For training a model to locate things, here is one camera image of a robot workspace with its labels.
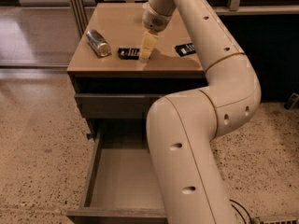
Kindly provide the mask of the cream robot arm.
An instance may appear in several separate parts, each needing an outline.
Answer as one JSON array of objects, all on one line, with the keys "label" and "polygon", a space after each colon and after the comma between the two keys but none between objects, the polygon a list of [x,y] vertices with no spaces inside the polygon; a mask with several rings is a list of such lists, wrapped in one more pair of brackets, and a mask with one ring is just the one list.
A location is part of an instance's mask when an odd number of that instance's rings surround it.
[{"label": "cream robot arm", "polygon": [[206,74],[204,88],[168,94],[147,115],[149,152],[168,224],[238,224],[211,151],[256,112],[261,87],[243,49],[206,0],[149,0],[143,24],[182,18]]}]

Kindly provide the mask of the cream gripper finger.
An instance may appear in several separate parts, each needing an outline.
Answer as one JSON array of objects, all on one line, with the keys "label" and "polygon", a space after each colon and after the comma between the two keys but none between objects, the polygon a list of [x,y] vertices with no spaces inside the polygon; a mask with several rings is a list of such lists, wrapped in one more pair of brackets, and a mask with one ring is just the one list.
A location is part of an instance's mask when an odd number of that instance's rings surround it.
[{"label": "cream gripper finger", "polygon": [[150,58],[150,55],[156,46],[158,38],[158,33],[152,30],[148,30],[144,33],[139,53],[140,60],[148,60]]}]

